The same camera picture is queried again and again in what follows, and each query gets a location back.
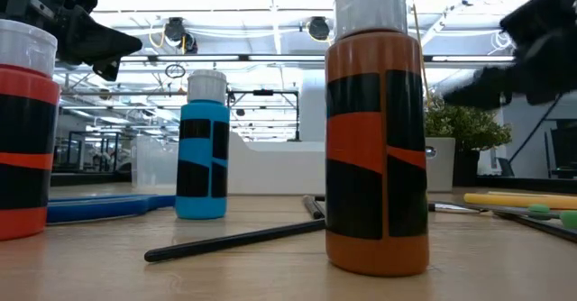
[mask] black tape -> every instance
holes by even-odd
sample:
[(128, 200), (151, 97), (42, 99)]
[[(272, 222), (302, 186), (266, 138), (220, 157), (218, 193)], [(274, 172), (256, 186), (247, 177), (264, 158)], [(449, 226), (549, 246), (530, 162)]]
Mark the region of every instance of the black tape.
[(177, 196), (207, 197), (209, 176), (208, 167), (179, 160)]
[(0, 152), (53, 153), (57, 113), (50, 103), (0, 94)]
[(180, 139), (210, 139), (210, 120), (188, 119), (180, 121)]
[(389, 70), (387, 88), (387, 144), (401, 149), (424, 151), (423, 84), (410, 71)]
[[(413, 72), (390, 70), (387, 88), (387, 144), (411, 151), (425, 151), (423, 85)], [(387, 157), (389, 236), (426, 233), (426, 171), (394, 157)]]
[(212, 168), (212, 197), (226, 197), (226, 180), (228, 175), (227, 167), (223, 167), (213, 162)]
[(0, 164), (0, 210), (46, 206), (49, 187), (49, 170)]
[(340, 161), (327, 160), (326, 196), (328, 230), (354, 238), (382, 238), (380, 173)]
[(380, 112), (380, 76), (376, 73), (339, 78), (326, 86), (327, 116)]
[(228, 160), (228, 123), (215, 121), (213, 131), (213, 157)]
[(389, 236), (426, 233), (426, 172), (394, 157), (387, 157)]

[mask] green plant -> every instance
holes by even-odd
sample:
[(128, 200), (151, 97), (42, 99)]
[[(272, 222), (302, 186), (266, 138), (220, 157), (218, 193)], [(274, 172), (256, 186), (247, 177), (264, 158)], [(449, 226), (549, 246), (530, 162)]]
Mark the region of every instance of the green plant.
[(451, 106), (440, 96), (431, 97), (425, 112), (427, 137), (451, 137), (458, 151), (484, 151), (511, 142), (508, 124), (495, 122), (495, 113)]

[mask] paint bottle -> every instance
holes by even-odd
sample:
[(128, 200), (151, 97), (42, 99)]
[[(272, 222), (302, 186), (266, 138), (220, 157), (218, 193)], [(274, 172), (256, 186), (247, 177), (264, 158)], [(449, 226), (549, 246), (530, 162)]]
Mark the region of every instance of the paint bottle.
[(339, 268), (428, 265), (420, 47), (406, 0), (336, 0), (326, 53), (326, 252)]
[(0, 20), (0, 241), (46, 224), (60, 87), (51, 80), (57, 41)]
[(177, 216), (215, 219), (226, 213), (230, 112), (226, 76), (196, 70), (188, 78), (188, 104), (180, 110)]

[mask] potted plant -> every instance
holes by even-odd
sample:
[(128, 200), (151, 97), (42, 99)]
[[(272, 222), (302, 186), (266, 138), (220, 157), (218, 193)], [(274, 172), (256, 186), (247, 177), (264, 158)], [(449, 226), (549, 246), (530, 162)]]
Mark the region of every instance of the potted plant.
[(495, 122), (495, 113), (451, 106), (432, 96), (425, 113), (426, 137), (455, 138), (453, 184), (474, 186), (480, 151), (511, 142), (511, 128)]

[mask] security camera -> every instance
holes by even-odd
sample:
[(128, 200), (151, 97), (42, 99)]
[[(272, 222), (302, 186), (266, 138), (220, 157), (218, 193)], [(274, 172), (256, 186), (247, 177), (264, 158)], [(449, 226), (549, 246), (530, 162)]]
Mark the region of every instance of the security camera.
[(183, 49), (185, 54), (197, 54), (197, 39), (184, 28), (182, 17), (171, 17), (164, 27), (167, 43), (177, 49)]
[(313, 17), (308, 23), (308, 34), (317, 41), (326, 41), (330, 31), (324, 17)]

